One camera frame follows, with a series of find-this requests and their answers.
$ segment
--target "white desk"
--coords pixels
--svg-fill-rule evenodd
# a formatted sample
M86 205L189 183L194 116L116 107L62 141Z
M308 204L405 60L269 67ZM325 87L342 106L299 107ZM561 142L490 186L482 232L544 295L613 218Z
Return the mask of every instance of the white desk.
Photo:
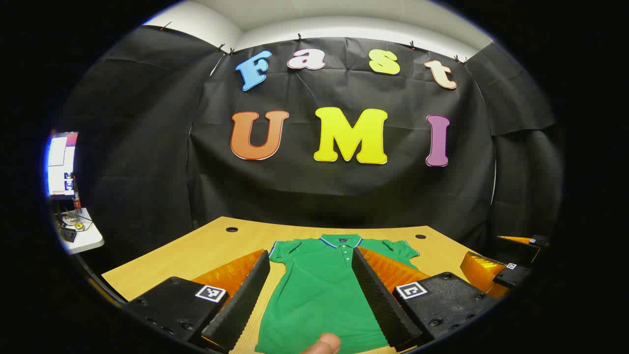
M105 240L103 239L103 235L98 231L96 225L93 224L93 221L83 219L82 217L86 217L88 219L92 219L87 212L87 209L82 208L81 214L76 214L73 210L69 212L72 215L77 216L77 221L82 222L84 225L84 231L77 231L77 235L74 238L74 242L68 242L61 238L62 243L64 244L66 250L70 254L75 254L83 251L87 251L88 249L97 248L105 244ZM74 226L68 225L66 226L68 229L75 229Z

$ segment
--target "letter m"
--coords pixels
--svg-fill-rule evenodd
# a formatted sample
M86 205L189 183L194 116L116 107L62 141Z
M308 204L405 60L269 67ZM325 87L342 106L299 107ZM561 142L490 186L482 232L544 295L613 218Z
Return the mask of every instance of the letter m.
M351 160L358 144L362 142L356 160L364 164L385 164L382 130L387 112L367 109L360 114L352 128L337 107L319 108L315 113L321 119L321 140L319 151L314 154L317 161L336 161L338 154L334 151L334 140L341 150L344 160Z

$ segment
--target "blue letter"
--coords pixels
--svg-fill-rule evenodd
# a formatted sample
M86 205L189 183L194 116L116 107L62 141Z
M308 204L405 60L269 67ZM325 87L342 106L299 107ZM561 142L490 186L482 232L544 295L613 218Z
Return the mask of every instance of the blue letter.
M271 52L265 50L236 66L236 70L240 71L243 80L245 80L245 85L242 86L243 91L254 87L255 85L261 83L262 81L264 81L264 79L267 78L267 76L264 74L260 75L258 73L258 70L266 71L269 68L269 64L263 58L268 58L270 56Z

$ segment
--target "finger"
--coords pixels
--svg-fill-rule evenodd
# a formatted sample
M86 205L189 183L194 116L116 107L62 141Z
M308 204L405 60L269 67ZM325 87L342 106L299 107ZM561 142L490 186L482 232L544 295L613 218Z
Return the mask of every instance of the finger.
M323 333L319 340L302 351L301 354L338 354L341 350L341 339L331 333Z

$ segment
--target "computer monitor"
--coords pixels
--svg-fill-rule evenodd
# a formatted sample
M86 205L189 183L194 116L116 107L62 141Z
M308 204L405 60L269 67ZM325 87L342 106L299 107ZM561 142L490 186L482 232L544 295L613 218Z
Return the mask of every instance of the computer monitor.
M78 133L53 134L45 158L47 193L51 200L74 199L74 150Z

